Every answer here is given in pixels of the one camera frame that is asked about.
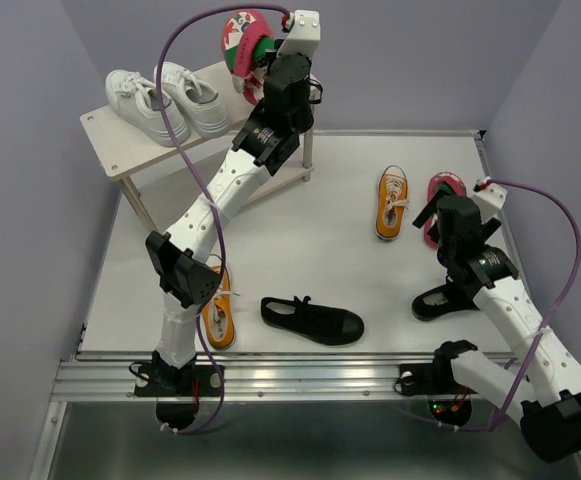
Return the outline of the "white sneaker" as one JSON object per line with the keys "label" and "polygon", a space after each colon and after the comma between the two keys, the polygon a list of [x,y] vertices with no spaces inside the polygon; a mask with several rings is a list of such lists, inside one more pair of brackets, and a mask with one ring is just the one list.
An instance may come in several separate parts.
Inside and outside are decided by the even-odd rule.
{"label": "white sneaker", "polygon": [[172,62],[163,63],[160,84],[202,138],[214,139],[228,132],[228,111],[211,84]]}
{"label": "white sneaker", "polygon": [[113,70],[105,80],[108,103],[125,122],[141,130],[155,143],[173,147],[161,115],[156,85],[139,72]]}

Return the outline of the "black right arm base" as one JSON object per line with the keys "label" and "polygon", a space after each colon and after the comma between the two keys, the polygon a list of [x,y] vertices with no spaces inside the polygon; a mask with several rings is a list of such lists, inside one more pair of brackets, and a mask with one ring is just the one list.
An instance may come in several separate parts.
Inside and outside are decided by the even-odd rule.
{"label": "black right arm base", "polygon": [[472,415],[470,395],[474,391],[456,381],[451,361],[470,351],[477,351],[477,347],[467,340],[446,341],[434,351],[430,362],[400,366],[393,389],[405,397],[431,396],[428,408],[432,419],[442,427],[463,428]]}

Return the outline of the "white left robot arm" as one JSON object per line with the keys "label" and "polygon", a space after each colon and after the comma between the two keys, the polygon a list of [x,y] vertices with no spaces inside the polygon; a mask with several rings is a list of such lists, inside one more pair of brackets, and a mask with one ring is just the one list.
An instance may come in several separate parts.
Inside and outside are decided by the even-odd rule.
{"label": "white left robot arm", "polygon": [[264,80],[263,99],[233,140],[215,176],[165,233],[153,231],[146,248],[164,292],[161,338],[153,358],[158,382],[169,393],[185,392],[196,356],[195,318],[221,283],[206,262],[223,248],[223,229],[254,192],[268,182],[312,128],[311,60],[302,54],[275,59]]}

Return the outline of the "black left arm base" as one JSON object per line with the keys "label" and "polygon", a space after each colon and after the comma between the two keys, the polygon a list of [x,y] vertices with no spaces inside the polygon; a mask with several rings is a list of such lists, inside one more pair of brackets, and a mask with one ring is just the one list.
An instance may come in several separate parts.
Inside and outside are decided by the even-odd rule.
{"label": "black left arm base", "polygon": [[224,367],[214,360],[198,364],[196,356],[181,368],[167,364],[157,351],[150,361],[128,366],[133,395],[155,399],[160,430],[173,435],[199,434],[212,425],[225,400]]}

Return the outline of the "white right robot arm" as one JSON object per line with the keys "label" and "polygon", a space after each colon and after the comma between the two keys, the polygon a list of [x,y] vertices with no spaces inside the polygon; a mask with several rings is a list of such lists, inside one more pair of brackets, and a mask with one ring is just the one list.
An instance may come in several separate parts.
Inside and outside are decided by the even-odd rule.
{"label": "white right robot arm", "polygon": [[447,341],[413,384],[425,394],[464,387],[481,395],[520,427],[537,457],[553,463],[581,451],[581,364],[546,325],[510,258],[487,243],[501,225],[496,215],[505,198],[493,187],[471,197],[444,191],[432,197],[414,224],[437,219],[427,233],[437,242],[446,281],[416,297],[412,312],[430,321],[481,311],[520,361],[519,370],[497,365],[467,340]]}

